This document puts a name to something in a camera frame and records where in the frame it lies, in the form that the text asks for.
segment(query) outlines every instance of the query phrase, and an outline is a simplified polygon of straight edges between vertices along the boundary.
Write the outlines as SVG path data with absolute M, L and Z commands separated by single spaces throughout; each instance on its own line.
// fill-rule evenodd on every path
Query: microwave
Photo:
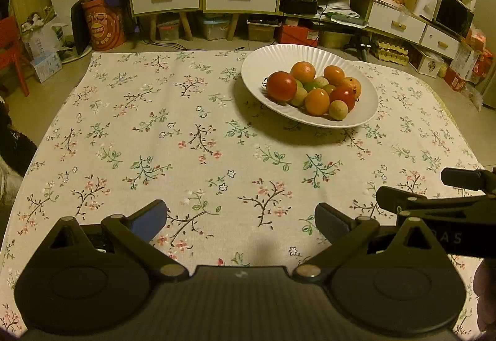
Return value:
M 461 37 L 467 36 L 474 19 L 460 0 L 417 0 L 413 13 Z

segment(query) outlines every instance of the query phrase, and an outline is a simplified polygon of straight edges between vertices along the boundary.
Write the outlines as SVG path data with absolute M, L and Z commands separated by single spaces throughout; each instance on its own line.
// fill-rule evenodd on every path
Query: green fruit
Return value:
M 329 116 L 337 121 L 344 120 L 348 116 L 348 106 L 342 100 L 335 100 L 329 105 Z
M 290 104 L 296 107 L 303 106 L 305 102 L 305 98 L 307 97 L 308 92 L 304 90 L 304 88 L 298 88 L 296 91 L 296 95 L 294 98 L 289 101 Z
M 313 80 L 314 83 L 318 84 L 317 88 L 324 88 L 324 86 L 327 86 L 329 84 L 329 81 L 326 80 L 324 77 L 318 77 Z
M 330 95 L 332 93 L 332 91 L 334 89 L 336 89 L 336 86 L 335 85 L 326 85 L 322 89 L 325 90 L 328 95 Z
M 312 92 L 314 89 L 320 89 L 321 87 L 318 85 L 318 83 L 315 82 L 309 82 L 306 83 L 305 86 L 303 87 L 307 91 L 307 93 Z

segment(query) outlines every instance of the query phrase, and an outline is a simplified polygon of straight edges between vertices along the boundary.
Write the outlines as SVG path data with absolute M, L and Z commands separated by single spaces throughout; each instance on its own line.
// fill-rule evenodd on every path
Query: red chair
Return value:
M 24 79 L 24 75 L 22 74 L 21 61 L 31 67 L 29 60 L 21 54 L 16 18 L 14 16 L 9 16 L 8 18 L 0 20 L 0 69 L 5 68 L 10 64 L 14 64 L 17 76 L 21 82 L 22 91 L 25 96 L 28 96 L 29 89 L 26 80 Z

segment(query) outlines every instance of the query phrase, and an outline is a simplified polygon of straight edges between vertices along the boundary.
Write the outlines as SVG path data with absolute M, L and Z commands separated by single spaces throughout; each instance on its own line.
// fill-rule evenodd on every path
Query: table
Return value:
M 313 211 L 328 202 L 351 217 L 395 218 L 375 202 L 390 185 L 429 197 L 443 167 L 480 164 L 432 91 L 411 75 L 354 63 L 380 108 L 348 130 L 301 125 L 270 111 L 245 88 L 249 52 L 95 53 L 29 168 L 0 259 L 0 325 L 25 330 L 13 298 L 19 273 L 65 215 L 95 224 L 154 199 L 170 209 L 155 247 L 187 266 L 284 264 L 290 271 L 328 247 Z M 467 284 L 456 327 L 478 333 L 476 259 L 452 257 Z

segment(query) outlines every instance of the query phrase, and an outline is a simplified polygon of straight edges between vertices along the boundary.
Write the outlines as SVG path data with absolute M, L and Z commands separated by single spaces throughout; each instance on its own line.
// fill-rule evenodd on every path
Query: red tomato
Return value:
M 342 100 L 343 102 L 345 102 L 346 106 L 348 106 L 349 111 L 353 110 L 356 103 L 353 90 L 351 90 L 351 88 L 346 85 L 338 86 L 331 92 L 331 94 L 329 95 L 329 101 L 332 103 L 334 100 Z
M 273 73 L 267 79 L 267 93 L 279 102 L 289 102 L 294 98 L 297 90 L 296 79 L 284 71 Z

